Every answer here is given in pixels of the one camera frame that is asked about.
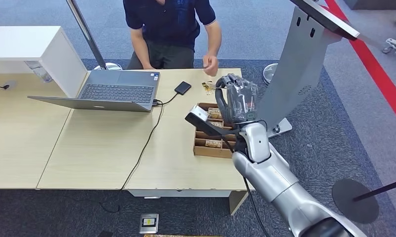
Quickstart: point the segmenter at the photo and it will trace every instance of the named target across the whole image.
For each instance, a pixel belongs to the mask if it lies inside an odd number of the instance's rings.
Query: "robotic arm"
[[[265,127],[255,120],[257,86],[229,74],[218,80],[216,100],[226,131],[206,122],[208,114],[194,107],[186,120],[210,136],[236,134],[232,160],[265,201],[271,202],[296,237],[365,237],[352,222],[313,198],[289,169],[289,164],[268,141]],[[227,89],[226,104],[222,90]]]

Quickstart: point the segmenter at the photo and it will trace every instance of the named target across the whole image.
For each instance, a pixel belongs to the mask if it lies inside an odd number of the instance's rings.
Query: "man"
[[[204,71],[215,76],[221,28],[209,0],[123,0],[134,53],[128,69],[193,68],[199,20],[208,33]]]

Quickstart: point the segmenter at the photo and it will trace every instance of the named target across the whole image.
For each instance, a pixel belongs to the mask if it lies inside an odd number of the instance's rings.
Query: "round black base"
[[[379,206],[376,198],[368,197],[353,201],[353,198],[368,192],[370,190],[363,184],[352,179],[342,179],[334,184],[331,194],[337,208],[345,217],[355,222],[368,224],[378,218]]]

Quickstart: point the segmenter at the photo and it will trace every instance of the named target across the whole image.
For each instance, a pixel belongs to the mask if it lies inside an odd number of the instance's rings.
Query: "man's hand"
[[[155,70],[155,68],[151,65],[143,66],[144,70]]]
[[[202,58],[204,62],[204,72],[212,77],[218,72],[218,59],[213,55],[205,55]]]

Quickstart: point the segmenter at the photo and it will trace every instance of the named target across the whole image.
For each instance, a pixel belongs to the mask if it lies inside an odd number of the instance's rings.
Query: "cable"
[[[155,100],[156,102],[158,102],[157,105],[158,105],[158,106],[161,106],[161,110],[160,110],[160,114],[159,114],[157,123],[156,123],[156,125],[153,127],[153,129],[151,130],[151,132],[150,132],[150,134],[149,134],[149,136],[148,136],[148,139],[147,139],[147,141],[146,141],[146,143],[145,143],[143,149],[141,150],[140,156],[138,157],[137,163],[134,165],[134,168],[133,168],[133,169],[131,170],[131,172],[129,173],[127,179],[125,180],[124,184],[123,184],[122,187],[119,189],[119,192],[118,192],[117,194],[115,194],[115,195],[113,195],[113,196],[111,196],[111,197],[105,199],[105,201],[96,201],[96,200],[91,200],[91,199],[87,199],[87,198],[84,198],[84,199],[75,199],[75,198],[73,198],[73,197],[63,196],[63,195],[52,195],[52,196],[54,196],[54,197],[68,198],[68,199],[71,199],[71,200],[76,201],[76,202],[79,202],[79,201],[89,201],[89,202],[93,202],[93,203],[98,203],[98,204],[101,206],[101,208],[102,208],[105,212],[107,212],[107,213],[112,213],[112,214],[114,214],[114,213],[119,212],[119,211],[121,210],[121,206],[120,206],[120,205],[118,205],[118,209],[115,211],[115,210],[109,210],[109,209],[107,209],[107,208],[104,206],[104,204],[107,203],[107,202],[109,202],[110,199],[112,199],[112,198],[114,198],[114,197],[117,197],[118,195],[121,194],[121,192],[122,192],[122,190],[124,189],[125,185],[126,185],[127,182],[130,180],[130,178],[131,178],[131,176],[133,175],[133,173],[135,172],[135,170],[138,168],[138,165],[139,165],[140,162],[141,162],[141,158],[143,157],[143,153],[144,153],[144,151],[145,151],[145,148],[147,147],[148,143],[150,142],[150,139],[151,139],[151,136],[153,135],[154,130],[156,129],[156,127],[157,127],[157,126],[159,125],[159,123],[160,123],[160,119],[161,119],[161,116],[163,115],[163,111],[164,111],[163,105],[170,103],[176,96],[177,96],[177,94],[175,94],[175,95],[174,95],[168,102],[166,102],[166,103],[163,103],[163,102],[160,101],[160,100]]]
[[[243,179],[244,179],[244,183],[245,183],[246,188],[247,188],[247,192],[249,193],[249,196],[250,196],[250,201],[252,202],[252,206],[253,206],[253,209],[254,209],[254,213],[256,214],[257,222],[259,223],[260,227],[262,228],[262,231],[263,231],[264,235],[265,235],[266,237],[270,237],[270,235],[268,234],[267,230],[266,230],[265,227],[263,226],[263,223],[262,223],[262,220],[260,219],[259,213],[257,212],[256,204],[254,203],[253,195],[252,195],[252,193],[250,192],[250,188],[249,188],[249,184],[247,183],[247,179],[246,179],[244,176],[243,176]]]
[[[167,105],[167,104],[169,104],[177,95],[179,95],[179,93],[176,93],[168,102],[166,102],[166,103],[163,103],[161,100],[157,100],[157,99],[154,99],[153,101],[154,102],[160,102],[160,104],[157,104],[157,105]]]
[[[266,132],[267,132],[267,123],[266,123],[266,121],[264,121],[263,119],[261,119],[261,120],[258,120],[257,122],[264,122],[264,125],[266,125]]]
[[[10,85],[4,85],[4,86],[0,86],[0,88],[2,88],[2,89],[8,89],[10,87]]]
[[[227,144],[227,146],[230,149],[230,151],[232,153],[234,153],[234,150],[233,150],[231,144],[227,141],[225,136],[221,136],[221,139]],[[243,176],[243,179],[244,179],[244,183],[245,183],[246,188],[247,188],[247,192],[249,193],[249,196],[250,196],[250,201],[252,202],[252,206],[253,206],[253,209],[254,209],[254,213],[256,215],[257,222],[259,223],[260,227],[262,228],[262,231],[263,231],[264,235],[266,237],[270,237],[270,235],[268,234],[267,230],[265,229],[265,227],[264,227],[264,225],[262,223],[262,220],[260,219],[259,213],[258,213],[258,211],[256,209],[256,204],[254,203],[253,195],[252,195],[252,193],[250,191],[249,184],[247,183],[247,179],[244,176]]]
[[[68,198],[68,199],[71,199],[71,200],[73,200],[73,201],[75,201],[75,202],[89,201],[89,202],[97,203],[97,204],[99,204],[99,205],[101,206],[101,208],[102,208],[105,212],[111,213],[111,214],[115,214],[115,213],[117,213],[117,212],[119,212],[119,211],[121,210],[121,206],[120,206],[120,205],[118,205],[118,209],[117,209],[116,211],[114,211],[114,210],[109,210],[109,209],[107,209],[106,207],[104,207],[104,204],[107,203],[107,202],[109,201],[109,199],[118,196],[119,193],[120,193],[120,192],[118,192],[117,194],[111,196],[110,198],[105,199],[105,201],[96,201],[96,200],[91,200],[91,199],[87,199],[87,198],[75,199],[75,198],[73,198],[73,197],[64,196],[64,195],[48,195],[48,196],[59,197],[59,198]]]
[[[169,103],[170,101],[172,101],[172,100],[174,99],[174,97],[176,97],[176,95],[173,96],[173,98],[172,98],[171,100],[169,100],[168,102],[166,102],[166,103],[163,103],[163,102],[161,102],[160,100],[156,100],[157,102],[159,102],[159,104],[157,104],[157,105],[160,105],[160,106],[161,106],[159,118],[158,118],[158,120],[157,120],[156,125],[155,125],[155,126],[153,127],[153,129],[151,130],[150,135],[148,136],[148,139],[147,139],[147,141],[146,141],[146,143],[145,143],[143,149],[141,150],[141,153],[140,153],[140,156],[138,157],[137,163],[134,165],[134,168],[133,168],[133,169],[131,170],[131,172],[129,173],[127,179],[125,180],[125,182],[124,182],[124,184],[122,185],[122,187],[121,187],[120,190],[123,190],[123,189],[124,189],[125,185],[126,185],[127,182],[130,180],[130,178],[131,178],[131,176],[133,175],[133,173],[135,172],[135,170],[138,168],[138,165],[140,164],[141,158],[143,157],[143,153],[144,153],[144,151],[145,151],[145,148],[147,147],[147,145],[148,145],[148,143],[149,143],[149,141],[150,141],[150,139],[151,139],[151,136],[153,135],[154,130],[155,130],[155,129],[157,128],[157,126],[159,125],[161,116],[162,116],[163,111],[164,111],[164,106],[163,106],[163,105],[165,105],[165,104]]]

